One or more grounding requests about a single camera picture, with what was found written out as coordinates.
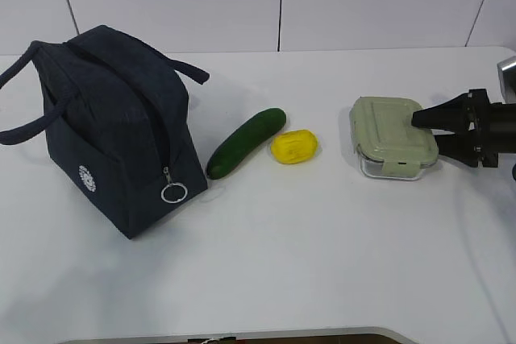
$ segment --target food container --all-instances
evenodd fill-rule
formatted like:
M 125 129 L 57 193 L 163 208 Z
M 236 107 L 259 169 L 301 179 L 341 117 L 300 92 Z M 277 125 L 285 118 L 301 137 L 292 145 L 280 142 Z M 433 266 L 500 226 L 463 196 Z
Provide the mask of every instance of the food container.
M 370 177 L 416 180 L 437 161 L 430 130 L 410 122 L 422 107 L 407 98 L 361 97 L 352 108 L 352 140 L 360 170 Z

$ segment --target zipper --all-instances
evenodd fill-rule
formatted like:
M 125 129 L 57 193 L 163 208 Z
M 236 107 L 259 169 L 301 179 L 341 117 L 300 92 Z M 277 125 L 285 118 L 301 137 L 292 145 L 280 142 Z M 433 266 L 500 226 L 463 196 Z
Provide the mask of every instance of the zipper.
M 164 174 L 164 177 L 167 179 L 167 184 L 172 185 L 173 181 L 172 181 L 172 177 L 170 176 L 169 167 L 163 167 L 163 174 Z
M 152 137 L 154 138 L 154 144 L 156 145 L 156 150 L 158 153 L 158 157 L 160 159 L 161 167 L 163 168 L 163 174 L 165 179 L 167 180 L 167 184 L 172 184 L 173 180 L 170 175 L 170 138 L 169 132 L 167 131 L 167 126 L 160 115 L 160 112 L 156 107 L 152 104 L 152 102 L 145 97 L 145 95 L 130 82 L 127 82 L 126 79 L 117 72 L 114 68 L 109 66 L 103 60 L 98 59 L 96 56 L 87 52 L 84 48 L 77 46 L 76 44 L 70 42 L 64 42 L 64 45 L 75 54 L 77 57 L 86 60 L 90 63 L 97 64 L 103 67 L 105 70 L 114 74 L 116 77 L 121 79 L 129 88 L 133 91 L 135 96 L 140 100 L 142 107 L 147 114 L 148 120 L 151 124 L 152 129 Z

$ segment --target metal ring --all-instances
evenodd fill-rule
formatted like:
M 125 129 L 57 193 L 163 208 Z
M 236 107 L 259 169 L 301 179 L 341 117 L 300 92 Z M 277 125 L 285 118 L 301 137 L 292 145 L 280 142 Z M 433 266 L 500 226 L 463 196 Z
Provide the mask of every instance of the metal ring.
M 177 199 L 175 201 L 170 201 L 169 199 L 167 199 L 166 197 L 164 197 L 164 193 L 167 191 L 167 189 L 170 189 L 172 188 L 173 186 L 177 186 L 177 187 L 181 187 L 182 189 L 185 190 L 185 194 L 183 195 L 182 198 L 180 199 Z M 184 201 L 186 199 L 186 197 L 188 196 L 188 189 L 186 188 L 186 186 L 182 183 L 170 183 L 170 184 L 167 184 L 164 186 L 164 188 L 161 190 L 161 199 L 167 203 L 170 203 L 170 204 L 176 204 L 176 203 L 179 203 L 181 201 Z

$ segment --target white table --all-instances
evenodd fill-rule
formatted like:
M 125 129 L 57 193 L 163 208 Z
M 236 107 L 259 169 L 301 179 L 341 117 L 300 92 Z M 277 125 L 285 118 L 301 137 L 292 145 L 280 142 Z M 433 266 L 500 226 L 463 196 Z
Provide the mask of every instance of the white table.
M 373 332 L 402 343 L 516 342 L 516 159 L 439 161 L 421 180 L 356 167 L 359 96 L 433 106 L 473 88 L 500 101 L 504 48 L 181 54 L 206 165 L 255 112 L 280 106 L 322 150 L 284 166 L 263 147 L 230 177 L 135 241 L 48 158 L 44 136 L 0 147 L 0 342 Z M 0 69 L 14 57 L 0 58 Z M 0 93 L 0 128 L 41 111 L 35 71 Z

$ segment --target white logo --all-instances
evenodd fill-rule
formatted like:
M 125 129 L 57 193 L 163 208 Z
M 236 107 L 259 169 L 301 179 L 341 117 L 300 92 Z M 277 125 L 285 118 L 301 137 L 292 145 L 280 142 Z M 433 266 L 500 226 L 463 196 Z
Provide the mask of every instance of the white logo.
M 84 184 L 84 186 L 89 191 L 94 193 L 95 190 L 97 189 L 97 185 L 95 184 L 94 177 L 88 171 L 88 168 L 86 168 L 84 165 L 79 166 L 79 176 L 81 177 L 81 180 L 82 180 L 82 183 Z

